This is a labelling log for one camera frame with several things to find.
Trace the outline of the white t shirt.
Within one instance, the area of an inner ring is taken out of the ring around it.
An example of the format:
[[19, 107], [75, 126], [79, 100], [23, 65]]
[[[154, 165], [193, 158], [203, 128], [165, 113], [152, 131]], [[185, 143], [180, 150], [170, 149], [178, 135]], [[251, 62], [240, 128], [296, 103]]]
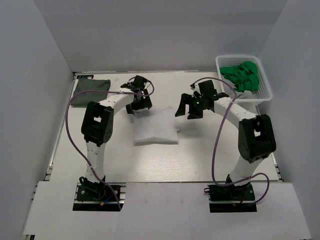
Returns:
[[172, 107], [147, 109], [133, 115], [133, 143], [178, 144], [178, 124]]

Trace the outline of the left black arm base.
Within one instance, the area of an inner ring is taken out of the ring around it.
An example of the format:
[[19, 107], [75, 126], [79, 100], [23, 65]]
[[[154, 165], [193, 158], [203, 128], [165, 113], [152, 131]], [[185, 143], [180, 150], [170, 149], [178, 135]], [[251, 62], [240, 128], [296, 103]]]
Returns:
[[119, 212], [120, 208], [108, 187], [98, 195], [78, 183], [72, 210], [74, 212]]

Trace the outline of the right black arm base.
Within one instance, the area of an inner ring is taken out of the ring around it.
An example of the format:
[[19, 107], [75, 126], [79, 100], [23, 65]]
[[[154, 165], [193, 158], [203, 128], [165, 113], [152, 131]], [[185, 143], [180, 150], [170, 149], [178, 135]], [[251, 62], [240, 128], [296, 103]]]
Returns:
[[204, 188], [208, 194], [210, 213], [255, 213], [256, 198], [250, 183], [242, 186], [208, 185]]

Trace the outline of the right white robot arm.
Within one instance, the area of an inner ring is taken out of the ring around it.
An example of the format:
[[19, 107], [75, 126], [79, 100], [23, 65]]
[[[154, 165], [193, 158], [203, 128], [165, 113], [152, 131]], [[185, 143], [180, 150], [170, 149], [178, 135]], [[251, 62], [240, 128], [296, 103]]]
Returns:
[[214, 80], [213, 77], [203, 77], [191, 84], [193, 93], [181, 95], [175, 116], [201, 119], [203, 112], [210, 110], [222, 116], [223, 123], [229, 121], [237, 128], [239, 159], [224, 184], [226, 195], [236, 200], [243, 195], [243, 186], [256, 176], [257, 167], [275, 152], [276, 140], [268, 115], [248, 111], [236, 103], [236, 97], [217, 92]]

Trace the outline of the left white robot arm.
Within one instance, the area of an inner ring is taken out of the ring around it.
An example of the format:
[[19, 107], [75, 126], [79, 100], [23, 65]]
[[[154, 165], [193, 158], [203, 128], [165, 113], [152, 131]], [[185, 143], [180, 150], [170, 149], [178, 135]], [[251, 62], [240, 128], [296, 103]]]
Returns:
[[87, 148], [88, 163], [85, 176], [79, 181], [96, 200], [103, 198], [106, 193], [106, 187], [101, 181], [106, 180], [104, 156], [106, 143], [113, 134], [114, 116], [123, 108], [128, 114], [150, 109], [152, 102], [147, 84], [152, 85], [150, 80], [136, 75], [122, 84], [117, 93], [99, 102], [91, 101], [86, 107], [81, 133]]

